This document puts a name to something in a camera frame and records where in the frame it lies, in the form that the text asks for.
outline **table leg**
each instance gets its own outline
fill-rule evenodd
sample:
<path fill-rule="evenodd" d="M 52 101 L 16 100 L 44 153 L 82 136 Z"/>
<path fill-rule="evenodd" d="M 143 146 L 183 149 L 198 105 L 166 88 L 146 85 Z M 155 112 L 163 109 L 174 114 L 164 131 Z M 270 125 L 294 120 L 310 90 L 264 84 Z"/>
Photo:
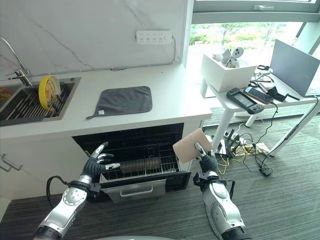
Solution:
<path fill-rule="evenodd" d="M 227 130 L 227 127 L 233 115 L 234 111 L 229 109 L 224 110 L 222 119 L 220 120 L 219 126 L 212 140 L 213 152 L 217 150 L 220 140 L 224 137 L 224 133 Z"/>
<path fill-rule="evenodd" d="M 275 156 L 318 112 L 320 111 L 320 100 L 313 105 L 298 122 L 283 136 L 283 138 L 270 150 L 270 156 Z"/>
<path fill-rule="evenodd" d="M 233 114 L 234 117 L 250 117 L 251 115 L 246 111 L 238 111 Z"/>
<path fill-rule="evenodd" d="M 208 89 L 208 85 L 207 85 L 205 79 L 202 79 L 200 93 L 203 98 L 206 97 L 207 89 Z"/>
<path fill-rule="evenodd" d="M 250 128 L 254 121 L 257 119 L 258 114 L 251 115 L 249 119 L 246 121 L 245 126 Z"/>

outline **yellow plate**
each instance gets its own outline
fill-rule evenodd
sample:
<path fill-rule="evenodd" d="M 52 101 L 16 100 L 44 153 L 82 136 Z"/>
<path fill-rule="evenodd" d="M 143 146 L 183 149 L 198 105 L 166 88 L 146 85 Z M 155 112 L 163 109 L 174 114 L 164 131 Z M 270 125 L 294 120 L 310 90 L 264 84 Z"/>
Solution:
<path fill-rule="evenodd" d="M 53 75 L 45 75 L 40 82 L 38 95 L 41 106 L 48 110 L 61 89 L 58 79 Z"/>

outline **phone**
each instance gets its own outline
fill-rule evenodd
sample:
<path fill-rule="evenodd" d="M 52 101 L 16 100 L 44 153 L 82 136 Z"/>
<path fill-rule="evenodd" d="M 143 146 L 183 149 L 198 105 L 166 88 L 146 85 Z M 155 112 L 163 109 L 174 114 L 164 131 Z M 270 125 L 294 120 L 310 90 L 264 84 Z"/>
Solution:
<path fill-rule="evenodd" d="M 254 99 L 257 99 L 258 101 L 269 104 L 273 101 L 273 98 L 269 95 L 264 94 L 261 91 L 258 91 L 257 89 L 254 89 L 253 87 L 248 87 L 243 91 L 245 94 L 249 95 L 250 97 L 253 97 Z"/>

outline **dishwasher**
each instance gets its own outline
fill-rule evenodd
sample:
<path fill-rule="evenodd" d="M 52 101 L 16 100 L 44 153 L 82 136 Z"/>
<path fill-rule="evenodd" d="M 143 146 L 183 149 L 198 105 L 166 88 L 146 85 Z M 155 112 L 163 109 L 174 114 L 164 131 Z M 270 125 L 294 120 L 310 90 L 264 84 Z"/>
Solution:
<path fill-rule="evenodd" d="M 181 171 L 173 144 L 182 138 L 183 123 L 73 136 L 90 156 L 108 141 L 104 153 L 113 154 L 111 163 L 120 168 L 100 176 L 101 190 L 113 202 L 165 195 L 184 190 L 191 172 Z"/>

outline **faucet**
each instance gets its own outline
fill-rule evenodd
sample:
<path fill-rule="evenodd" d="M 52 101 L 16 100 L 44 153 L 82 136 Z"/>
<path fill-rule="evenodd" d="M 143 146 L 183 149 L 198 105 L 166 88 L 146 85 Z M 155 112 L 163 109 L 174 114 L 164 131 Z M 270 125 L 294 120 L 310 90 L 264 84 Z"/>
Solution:
<path fill-rule="evenodd" d="M 9 77 L 8 79 L 20 79 L 21 82 L 27 86 L 30 87 L 32 86 L 32 77 L 30 76 L 30 71 L 27 69 L 27 67 L 24 65 L 18 54 L 15 52 L 13 47 L 10 45 L 10 43 L 4 39 L 2 36 L 0 36 L 0 40 L 7 46 L 7 48 L 10 50 L 10 52 L 13 54 L 17 62 L 19 63 L 21 69 L 15 70 L 12 73 L 9 73 L 5 76 L 9 76 L 12 74 L 16 74 L 15 77 Z"/>

